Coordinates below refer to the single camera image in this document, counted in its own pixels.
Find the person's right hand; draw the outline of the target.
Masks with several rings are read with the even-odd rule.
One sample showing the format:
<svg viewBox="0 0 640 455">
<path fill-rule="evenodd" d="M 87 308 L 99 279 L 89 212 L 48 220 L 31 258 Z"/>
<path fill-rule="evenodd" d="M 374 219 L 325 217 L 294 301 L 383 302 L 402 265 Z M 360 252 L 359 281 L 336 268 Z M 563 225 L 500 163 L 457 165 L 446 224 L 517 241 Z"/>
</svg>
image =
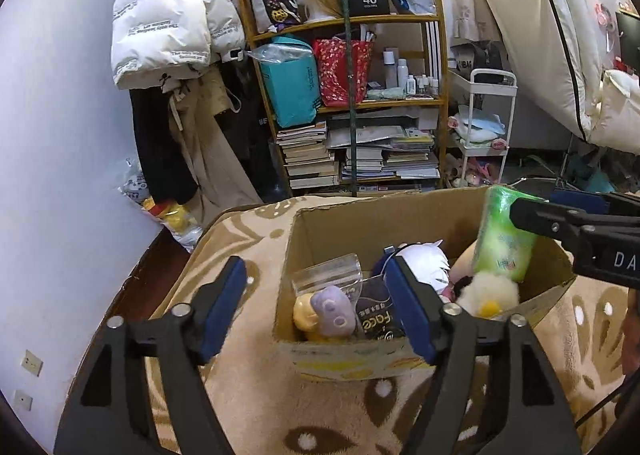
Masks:
<svg viewBox="0 0 640 455">
<path fill-rule="evenodd" d="M 632 300 L 623 321 L 622 326 L 624 341 L 622 346 L 622 366 L 626 376 L 631 376 L 640 364 L 639 353 L 639 313 L 638 303 Z"/>
</svg>

